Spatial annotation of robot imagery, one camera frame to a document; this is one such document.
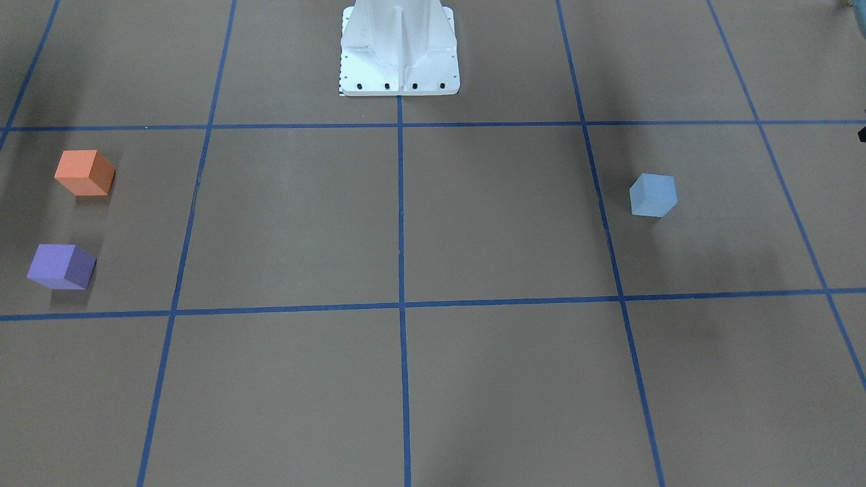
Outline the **light blue foam block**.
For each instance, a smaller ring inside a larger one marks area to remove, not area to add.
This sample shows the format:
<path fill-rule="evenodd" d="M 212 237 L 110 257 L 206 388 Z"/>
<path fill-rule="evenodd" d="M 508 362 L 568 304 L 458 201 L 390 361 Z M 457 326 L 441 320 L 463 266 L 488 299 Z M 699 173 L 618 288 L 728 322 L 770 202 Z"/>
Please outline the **light blue foam block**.
<path fill-rule="evenodd" d="M 631 214 L 663 218 L 679 203 L 675 178 L 643 173 L 630 187 Z"/>

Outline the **orange foam block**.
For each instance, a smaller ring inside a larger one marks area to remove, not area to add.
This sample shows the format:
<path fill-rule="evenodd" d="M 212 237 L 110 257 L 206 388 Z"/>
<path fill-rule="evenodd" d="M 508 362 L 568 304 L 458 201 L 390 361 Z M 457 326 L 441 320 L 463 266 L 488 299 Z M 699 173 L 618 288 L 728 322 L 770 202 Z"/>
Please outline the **orange foam block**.
<path fill-rule="evenodd" d="M 108 196 L 116 169 L 97 150 L 64 150 L 53 176 L 76 197 Z"/>

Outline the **purple foam block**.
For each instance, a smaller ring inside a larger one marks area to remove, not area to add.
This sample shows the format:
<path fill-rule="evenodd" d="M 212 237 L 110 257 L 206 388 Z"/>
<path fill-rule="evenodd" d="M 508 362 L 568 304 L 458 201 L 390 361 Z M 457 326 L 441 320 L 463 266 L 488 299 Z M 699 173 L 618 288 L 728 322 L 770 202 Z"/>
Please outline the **purple foam block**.
<path fill-rule="evenodd" d="M 52 290 L 85 290 L 97 259 L 71 244 L 40 244 L 35 250 L 27 278 Z"/>

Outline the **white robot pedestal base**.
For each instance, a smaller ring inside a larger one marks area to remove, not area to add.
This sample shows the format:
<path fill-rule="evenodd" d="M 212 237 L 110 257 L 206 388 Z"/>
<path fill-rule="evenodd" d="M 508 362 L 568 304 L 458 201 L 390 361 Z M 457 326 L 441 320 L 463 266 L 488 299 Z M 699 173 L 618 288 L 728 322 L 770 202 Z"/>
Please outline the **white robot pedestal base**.
<path fill-rule="evenodd" d="M 341 96 L 445 96 L 460 91 L 455 15 L 442 2 L 356 1 L 341 19 Z"/>

